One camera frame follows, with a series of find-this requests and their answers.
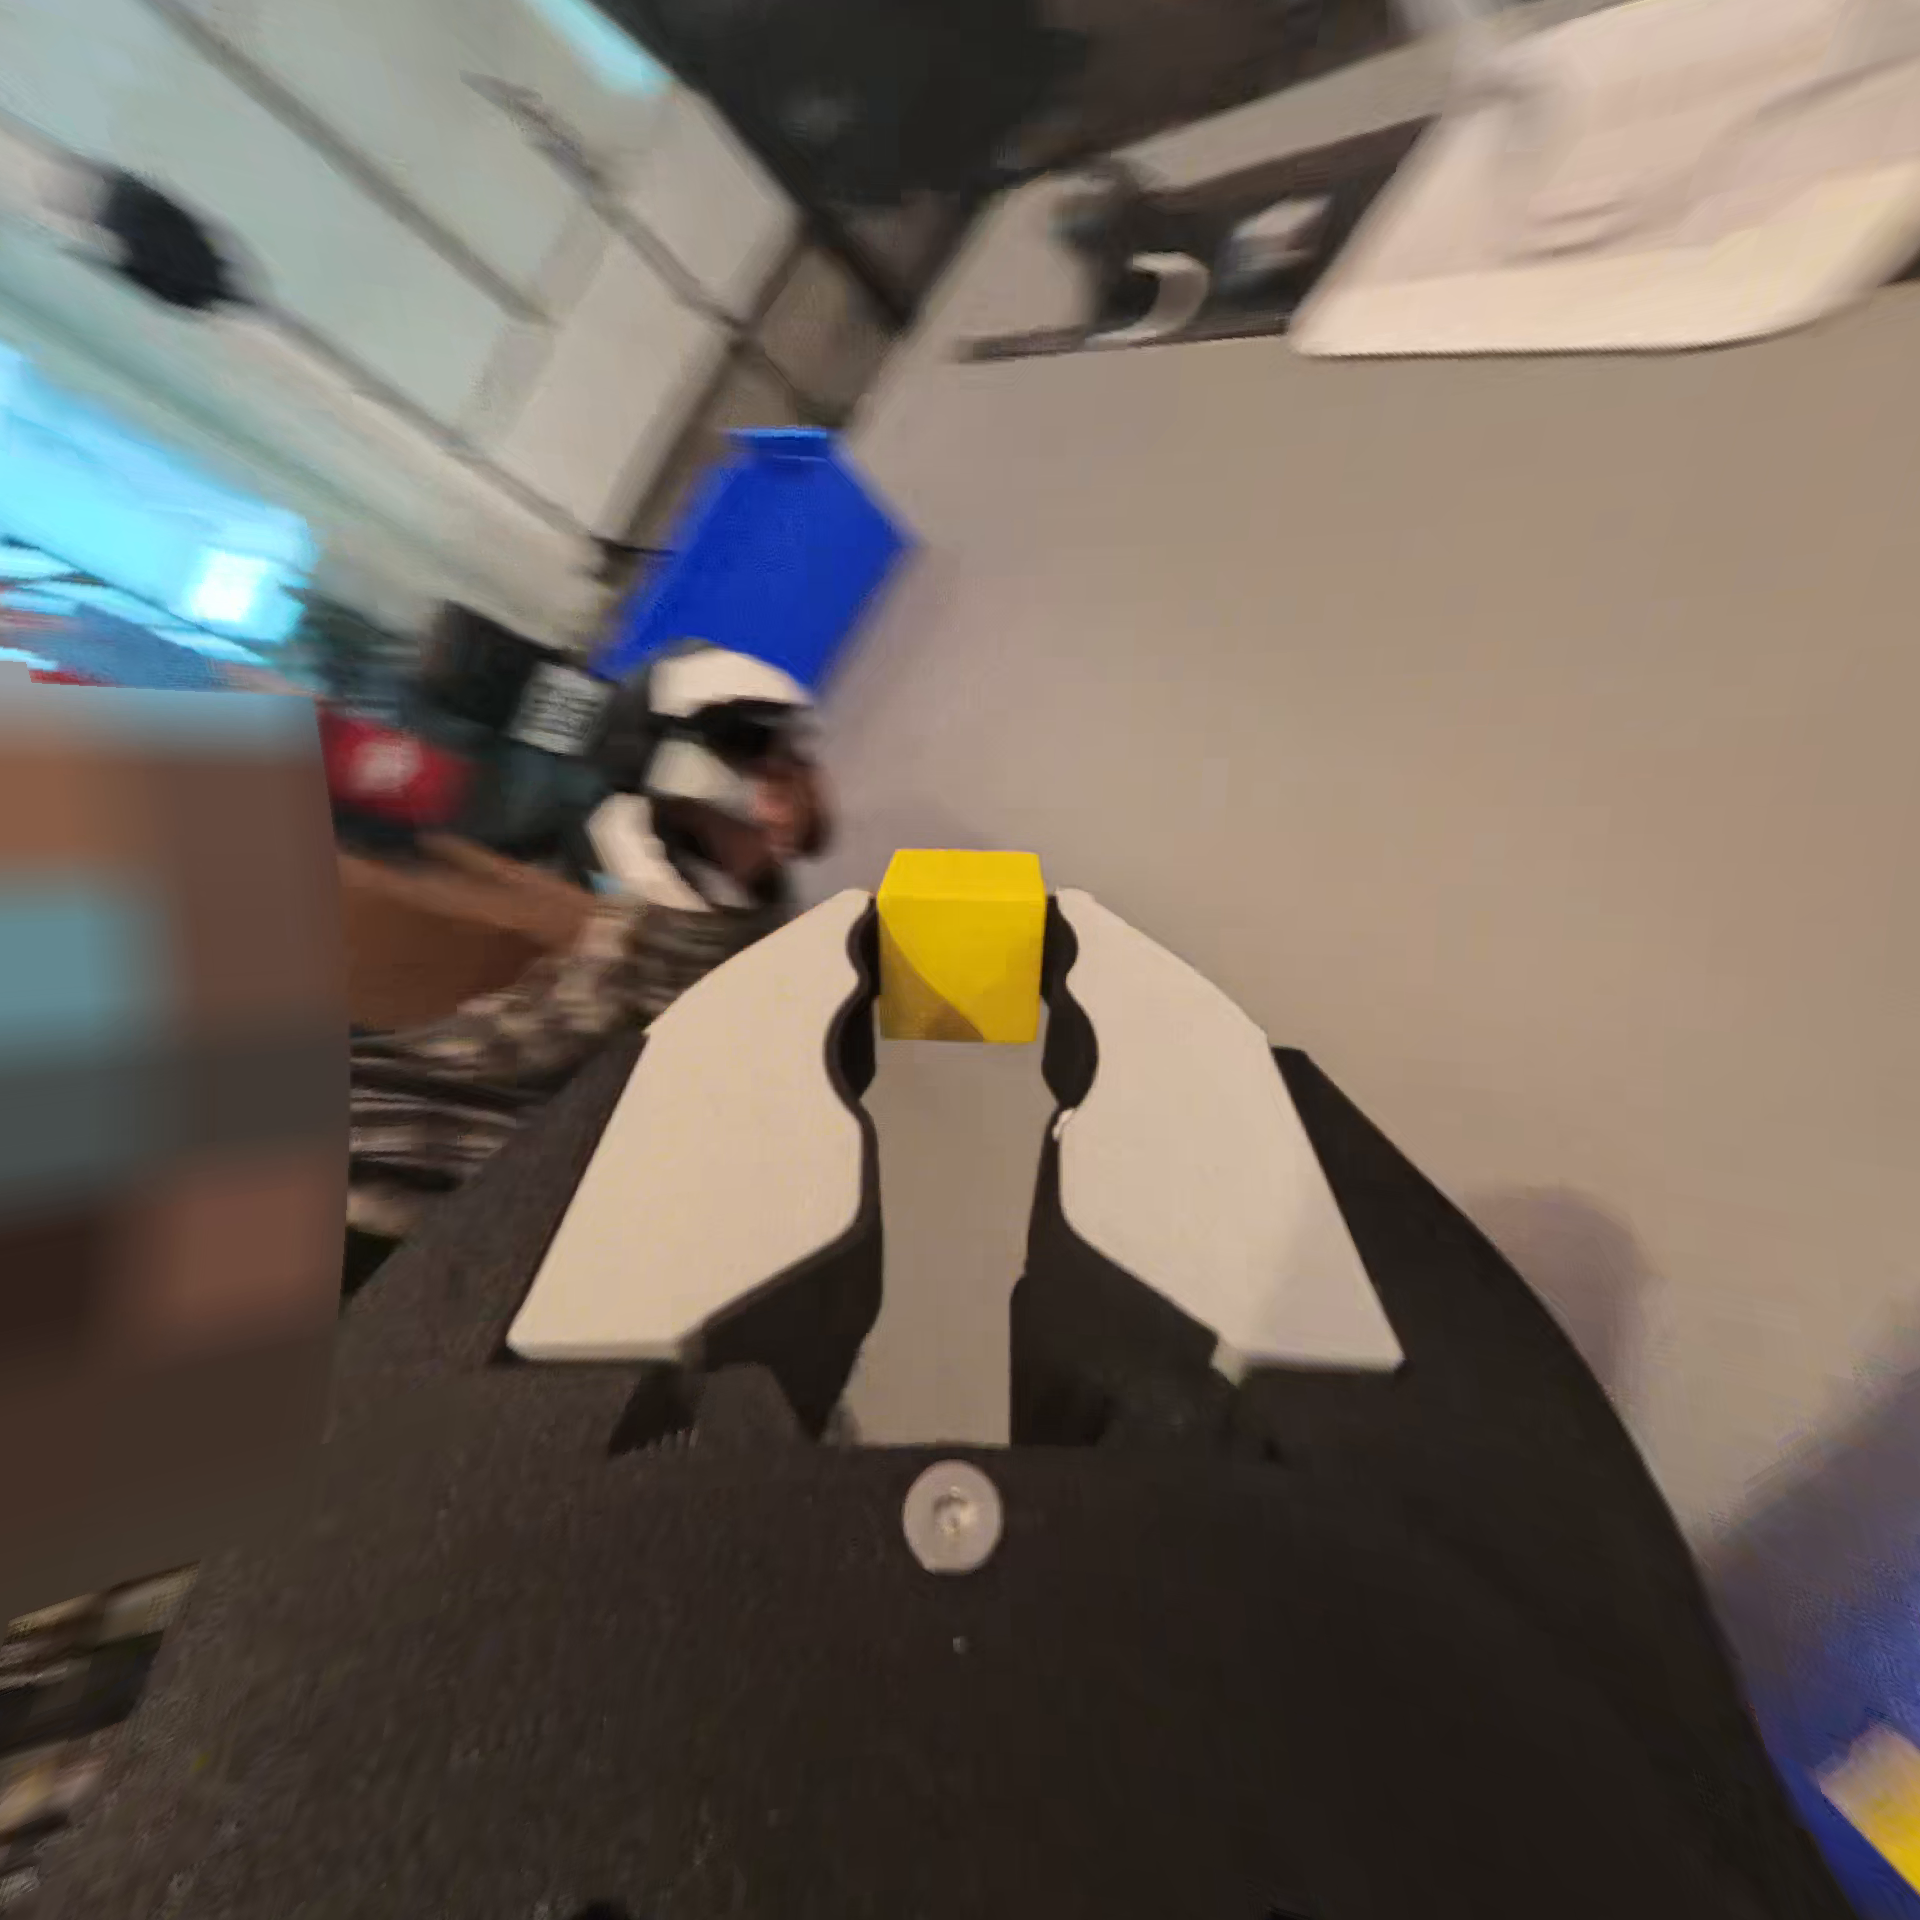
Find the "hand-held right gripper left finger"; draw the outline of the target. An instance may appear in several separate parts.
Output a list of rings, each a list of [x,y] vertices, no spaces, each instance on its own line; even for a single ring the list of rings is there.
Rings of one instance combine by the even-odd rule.
[[[650,1024],[508,1331],[517,1360],[691,1363],[857,1223],[864,1111],[829,1043],[867,986],[873,896],[845,889]]]

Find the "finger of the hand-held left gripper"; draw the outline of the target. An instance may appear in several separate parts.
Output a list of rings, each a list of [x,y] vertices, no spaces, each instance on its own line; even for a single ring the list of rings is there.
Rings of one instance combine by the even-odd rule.
[[[644,711],[658,722],[701,722],[735,706],[788,716],[815,703],[779,666],[721,644],[675,644],[644,668]]]
[[[666,739],[647,759],[640,793],[653,806],[747,810],[749,778],[699,739]]]

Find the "red canister with labels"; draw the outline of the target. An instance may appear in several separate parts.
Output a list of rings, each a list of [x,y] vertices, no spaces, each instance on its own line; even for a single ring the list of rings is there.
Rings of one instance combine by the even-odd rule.
[[[317,706],[328,801],[339,817],[443,832],[469,798],[471,762],[421,734],[333,704]]]

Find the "yellow wooden cube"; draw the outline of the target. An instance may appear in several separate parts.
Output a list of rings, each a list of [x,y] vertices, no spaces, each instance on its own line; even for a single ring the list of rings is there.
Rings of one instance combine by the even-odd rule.
[[[1040,857],[900,849],[876,894],[884,1041],[1024,1048],[1040,1033]]]
[[[1887,1724],[1861,1732],[1817,1777],[1828,1807],[1892,1884],[1919,1895],[1919,1746]]]

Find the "white monitor base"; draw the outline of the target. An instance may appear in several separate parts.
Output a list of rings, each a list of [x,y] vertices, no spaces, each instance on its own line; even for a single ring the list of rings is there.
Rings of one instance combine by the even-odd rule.
[[[1919,252],[1915,2],[1404,6],[1447,97],[1297,311],[1323,362],[1753,345]]]

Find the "wooden top desk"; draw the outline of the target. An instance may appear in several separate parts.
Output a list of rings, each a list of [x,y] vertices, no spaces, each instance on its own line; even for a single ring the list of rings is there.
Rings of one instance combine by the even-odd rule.
[[[505,993],[581,937],[595,896],[577,880],[427,832],[394,854],[339,851],[345,1008],[394,1033]]]

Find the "black power box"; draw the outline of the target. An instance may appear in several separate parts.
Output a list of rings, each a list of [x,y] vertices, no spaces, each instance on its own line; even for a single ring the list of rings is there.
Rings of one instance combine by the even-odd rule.
[[[1084,169],[1056,207],[1049,235],[1084,278],[1092,343],[1171,342],[1210,296],[1210,267],[1185,218],[1120,160]]]

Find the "person's left forearm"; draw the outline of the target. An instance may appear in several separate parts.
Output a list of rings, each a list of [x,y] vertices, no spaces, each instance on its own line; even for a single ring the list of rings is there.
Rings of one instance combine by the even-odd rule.
[[[615,1041],[786,920],[785,904],[599,904],[579,940],[351,1062],[345,1275],[360,1284]]]

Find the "blue plastic bin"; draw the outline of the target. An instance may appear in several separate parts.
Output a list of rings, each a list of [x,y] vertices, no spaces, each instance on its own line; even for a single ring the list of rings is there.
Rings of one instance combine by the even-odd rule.
[[[920,545],[834,432],[739,431],[587,668],[620,684],[705,640],[818,696]]]

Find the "black studio light on stand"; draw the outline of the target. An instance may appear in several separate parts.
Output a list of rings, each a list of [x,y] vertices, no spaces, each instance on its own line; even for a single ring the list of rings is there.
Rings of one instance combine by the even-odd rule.
[[[92,227],[121,281],[188,315],[252,304],[234,254],[194,211],[116,168],[105,168],[96,180]]]

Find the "person's left hand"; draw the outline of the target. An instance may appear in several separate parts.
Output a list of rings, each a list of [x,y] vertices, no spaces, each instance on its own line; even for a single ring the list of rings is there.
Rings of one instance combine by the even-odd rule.
[[[815,863],[834,834],[832,795],[823,769],[797,748],[777,748],[747,772],[749,818],[767,860],[777,867]]]

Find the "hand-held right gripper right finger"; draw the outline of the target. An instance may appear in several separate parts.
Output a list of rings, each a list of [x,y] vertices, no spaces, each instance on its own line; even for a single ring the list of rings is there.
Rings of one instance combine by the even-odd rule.
[[[1049,900],[1058,1218],[1204,1332],[1231,1382],[1393,1377],[1404,1350],[1264,1030],[1092,894]]]

